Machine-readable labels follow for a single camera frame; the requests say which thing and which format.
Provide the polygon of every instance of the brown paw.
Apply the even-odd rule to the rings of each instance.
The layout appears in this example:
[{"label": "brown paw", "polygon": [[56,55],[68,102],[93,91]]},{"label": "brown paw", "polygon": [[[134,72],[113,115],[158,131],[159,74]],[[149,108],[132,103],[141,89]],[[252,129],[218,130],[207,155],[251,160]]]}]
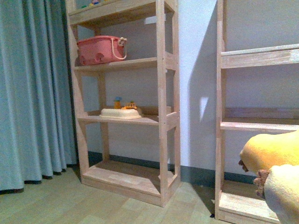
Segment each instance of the brown paw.
[{"label": "brown paw", "polygon": [[254,181],[253,181],[253,183],[257,186],[256,194],[263,199],[265,199],[265,193],[264,193],[263,189],[264,189],[265,182],[267,180],[268,175],[269,175],[268,170],[261,169],[257,173],[257,178],[254,179]]},{"label": "brown paw", "polygon": [[248,172],[249,170],[247,169],[247,167],[245,166],[245,164],[243,163],[242,160],[239,161],[239,165],[242,166],[242,169],[245,171],[245,172]]}]

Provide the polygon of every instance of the curtain fold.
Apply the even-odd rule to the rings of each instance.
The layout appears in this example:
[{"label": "curtain fold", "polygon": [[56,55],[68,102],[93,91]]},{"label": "curtain fold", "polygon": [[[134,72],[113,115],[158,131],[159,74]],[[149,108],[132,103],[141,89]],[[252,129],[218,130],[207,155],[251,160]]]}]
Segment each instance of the curtain fold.
[{"label": "curtain fold", "polygon": [[0,4],[0,190],[76,164],[60,0]]}]

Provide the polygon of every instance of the stuffed animal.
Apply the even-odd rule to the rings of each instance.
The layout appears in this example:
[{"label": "stuffed animal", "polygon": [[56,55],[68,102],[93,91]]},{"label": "stuffed animal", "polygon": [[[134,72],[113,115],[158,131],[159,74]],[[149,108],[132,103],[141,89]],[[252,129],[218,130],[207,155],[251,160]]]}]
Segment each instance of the stuffed animal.
[{"label": "stuffed animal", "polygon": [[240,152],[245,172],[270,170],[274,165],[299,165],[299,130],[284,134],[258,134]]},{"label": "stuffed animal", "polygon": [[286,164],[260,170],[254,184],[282,224],[299,224],[299,166]]},{"label": "stuffed animal", "polygon": [[259,134],[240,152],[245,172],[257,174],[256,193],[282,224],[299,224],[299,130]]}]

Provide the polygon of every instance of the baseboard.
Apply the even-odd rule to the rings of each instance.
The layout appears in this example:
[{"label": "baseboard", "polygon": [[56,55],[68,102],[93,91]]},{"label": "baseboard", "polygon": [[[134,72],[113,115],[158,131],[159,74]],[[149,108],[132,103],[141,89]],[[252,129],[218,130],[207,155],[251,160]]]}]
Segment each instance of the baseboard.
[{"label": "baseboard", "polygon": [[[88,152],[88,159],[89,159],[89,165],[93,166],[94,164],[97,164],[98,162],[102,161],[102,153]],[[160,168],[159,162],[155,162],[155,161],[127,158],[127,157],[122,157],[117,155],[110,155],[110,159],[113,161],[125,162],[125,163],[130,163],[130,164],[144,166],[144,167],[151,167],[156,169]],[[174,169],[174,165],[169,164],[168,170],[173,170],[173,169]],[[254,176],[247,176],[247,175],[234,174],[228,172],[224,174],[224,178],[229,181],[251,183],[251,184],[255,179]],[[188,182],[191,184],[214,188],[215,170],[181,166],[181,180],[183,182]]]}]

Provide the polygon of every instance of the basket handle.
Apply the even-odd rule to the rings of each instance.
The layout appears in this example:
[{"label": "basket handle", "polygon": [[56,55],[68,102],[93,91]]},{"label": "basket handle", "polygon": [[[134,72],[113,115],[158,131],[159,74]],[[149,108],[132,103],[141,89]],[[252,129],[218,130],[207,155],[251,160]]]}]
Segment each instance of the basket handle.
[{"label": "basket handle", "polygon": [[124,59],[126,59],[126,57],[127,57],[127,39],[125,39],[125,38],[122,37],[122,38],[117,42],[117,45],[118,45],[118,46],[124,46],[124,48],[125,48],[125,56],[124,56],[124,57],[118,57],[118,56],[115,55],[115,53],[114,53],[114,39],[113,39],[113,38],[111,38],[111,43],[112,43],[112,53],[113,53],[113,56],[116,57],[116,58],[119,59],[119,60],[124,60]]}]

